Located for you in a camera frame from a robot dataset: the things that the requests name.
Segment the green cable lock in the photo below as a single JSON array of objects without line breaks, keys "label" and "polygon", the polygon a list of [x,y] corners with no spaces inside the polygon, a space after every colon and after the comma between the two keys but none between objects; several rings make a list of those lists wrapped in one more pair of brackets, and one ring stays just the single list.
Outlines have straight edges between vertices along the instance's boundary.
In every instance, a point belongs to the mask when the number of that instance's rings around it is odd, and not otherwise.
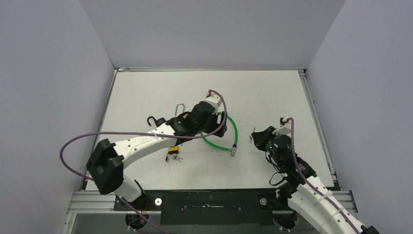
[{"label": "green cable lock", "polygon": [[[234,129],[234,142],[233,142],[233,144],[237,144],[237,146],[238,146],[239,133],[238,133],[237,125],[236,125],[235,121],[229,115],[227,115],[227,120],[229,120],[229,122],[231,123],[231,125]],[[209,146],[212,146],[212,147],[214,147],[216,149],[219,149],[219,150],[222,150],[222,151],[230,151],[230,149],[231,149],[231,148],[219,146],[219,145],[209,141],[206,137],[203,138],[203,141],[206,144],[208,144]]]}]

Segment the brass padlock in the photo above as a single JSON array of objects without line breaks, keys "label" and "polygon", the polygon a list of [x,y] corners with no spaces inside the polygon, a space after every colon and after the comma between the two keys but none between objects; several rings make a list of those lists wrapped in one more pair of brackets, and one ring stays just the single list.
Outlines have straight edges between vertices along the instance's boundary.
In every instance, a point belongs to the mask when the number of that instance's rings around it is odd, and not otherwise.
[{"label": "brass padlock", "polygon": [[186,110],[185,104],[184,104],[184,103],[178,103],[178,104],[176,105],[176,107],[175,107],[174,115],[175,115],[175,116],[178,116],[179,114],[184,113],[185,110]]}]

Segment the silver cable lock barrel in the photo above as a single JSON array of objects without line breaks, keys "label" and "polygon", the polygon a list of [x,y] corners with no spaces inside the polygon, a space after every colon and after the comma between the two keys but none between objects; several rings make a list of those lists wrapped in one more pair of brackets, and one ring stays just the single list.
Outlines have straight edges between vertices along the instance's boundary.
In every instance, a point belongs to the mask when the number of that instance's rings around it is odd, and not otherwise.
[{"label": "silver cable lock barrel", "polygon": [[237,144],[233,144],[231,149],[230,149],[230,156],[235,157],[237,151]]}]

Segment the yellow black padlock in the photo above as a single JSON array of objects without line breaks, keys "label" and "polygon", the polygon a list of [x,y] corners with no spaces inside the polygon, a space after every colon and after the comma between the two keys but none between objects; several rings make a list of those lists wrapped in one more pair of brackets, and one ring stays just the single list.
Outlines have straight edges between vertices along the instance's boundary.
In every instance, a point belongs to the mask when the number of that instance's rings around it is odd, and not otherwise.
[{"label": "yellow black padlock", "polygon": [[179,153],[179,147],[178,146],[168,148],[168,155],[173,155],[173,154],[178,154],[178,153]]}]

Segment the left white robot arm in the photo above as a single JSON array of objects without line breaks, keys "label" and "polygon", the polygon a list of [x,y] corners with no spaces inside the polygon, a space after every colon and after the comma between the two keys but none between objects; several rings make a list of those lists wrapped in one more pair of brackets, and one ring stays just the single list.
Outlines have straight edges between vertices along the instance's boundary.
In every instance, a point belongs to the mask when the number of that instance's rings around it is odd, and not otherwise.
[{"label": "left white robot arm", "polygon": [[221,105],[224,101],[219,97],[216,100],[209,97],[196,104],[186,116],[173,117],[151,132],[134,134],[132,138],[117,142],[99,141],[86,168],[100,194],[115,193],[133,210],[141,209],[145,205],[144,191],[137,181],[124,174],[124,169],[161,149],[197,139],[201,133],[223,137],[226,117],[218,120]]}]

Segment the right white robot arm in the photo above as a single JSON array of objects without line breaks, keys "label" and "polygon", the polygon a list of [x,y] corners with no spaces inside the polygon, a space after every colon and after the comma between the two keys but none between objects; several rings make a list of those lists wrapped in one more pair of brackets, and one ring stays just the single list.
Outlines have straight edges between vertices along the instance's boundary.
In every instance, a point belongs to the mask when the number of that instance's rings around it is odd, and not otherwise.
[{"label": "right white robot arm", "polygon": [[255,147],[265,152],[268,161],[284,176],[285,183],[276,189],[275,202],[281,209],[292,209],[321,234],[376,234],[334,197],[315,170],[295,152],[291,130],[284,126],[253,132]]}]

